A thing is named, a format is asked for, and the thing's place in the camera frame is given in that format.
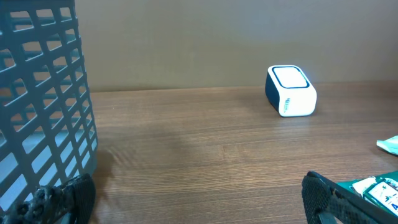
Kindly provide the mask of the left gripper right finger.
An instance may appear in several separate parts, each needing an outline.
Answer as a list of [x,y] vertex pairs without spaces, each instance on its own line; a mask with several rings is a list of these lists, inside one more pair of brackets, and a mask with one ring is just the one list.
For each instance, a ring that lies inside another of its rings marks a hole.
[[335,183],[310,171],[302,181],[307,222],[397,223],[397,172]]

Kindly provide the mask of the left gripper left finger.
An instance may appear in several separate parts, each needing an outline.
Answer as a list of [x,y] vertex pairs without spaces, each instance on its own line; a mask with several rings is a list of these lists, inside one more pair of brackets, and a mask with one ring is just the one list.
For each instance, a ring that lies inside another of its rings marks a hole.
[[95,183],[88,173],[59,186],[41,186],[32,200],[14,203],[1,215],[2,224],[56,223],[67,217],[68,223],[87,224],[94,209]]

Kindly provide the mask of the light green wipes packet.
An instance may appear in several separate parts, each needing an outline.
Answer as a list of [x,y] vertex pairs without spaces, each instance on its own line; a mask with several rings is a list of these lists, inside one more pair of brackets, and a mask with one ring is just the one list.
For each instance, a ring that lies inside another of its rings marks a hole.
[[394,136],[386,140],[377,140],[376,146],[390,154],[398,155],[398,136]]

